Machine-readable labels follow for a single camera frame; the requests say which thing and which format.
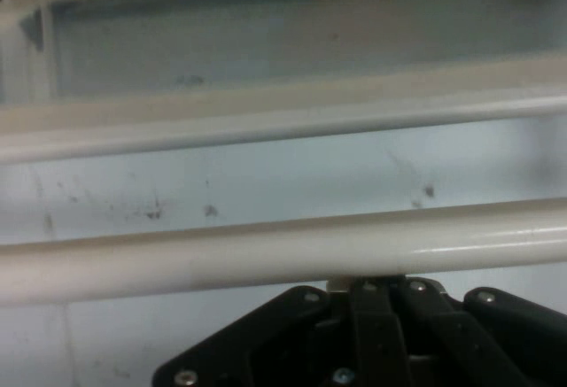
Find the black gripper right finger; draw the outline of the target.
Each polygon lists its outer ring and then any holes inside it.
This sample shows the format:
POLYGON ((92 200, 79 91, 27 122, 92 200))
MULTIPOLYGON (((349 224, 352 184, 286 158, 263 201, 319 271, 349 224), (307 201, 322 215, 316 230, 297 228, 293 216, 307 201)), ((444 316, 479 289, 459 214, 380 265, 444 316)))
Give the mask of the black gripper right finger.
POLYGON ((566 316, 503 290, 463 300, 439 283, 402 278, 392 301, 410 354, 437 361, 447 386, 564 386, 566 316))

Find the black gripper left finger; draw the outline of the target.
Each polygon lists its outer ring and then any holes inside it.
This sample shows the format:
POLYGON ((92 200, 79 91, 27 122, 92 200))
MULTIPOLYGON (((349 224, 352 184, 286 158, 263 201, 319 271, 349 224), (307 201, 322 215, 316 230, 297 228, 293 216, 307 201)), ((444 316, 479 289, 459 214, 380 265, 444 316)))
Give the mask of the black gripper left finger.
POLYGON ((291 288, 162 364, 155 386, 403 386, 392 278, 291 288))

